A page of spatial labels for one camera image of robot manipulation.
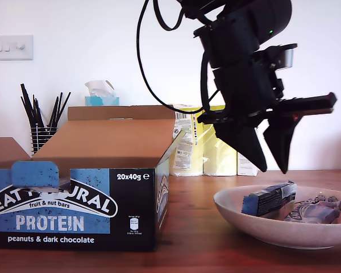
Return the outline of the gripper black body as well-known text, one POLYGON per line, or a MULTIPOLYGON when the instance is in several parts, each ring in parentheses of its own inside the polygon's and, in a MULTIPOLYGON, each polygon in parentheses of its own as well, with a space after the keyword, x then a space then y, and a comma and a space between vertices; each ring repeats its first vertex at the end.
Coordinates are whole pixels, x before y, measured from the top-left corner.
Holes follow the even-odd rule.
POLYGON ((276 71, 288 69, 292 64, 292 52, 257 52, 248 62, 216 69, 215 83, 225 107, 222 110, 206 107, 198 121, 256 127, 274 116, 331 113, 337 102, 333 92, 317 97, 283 98, 284 86, 276 71))

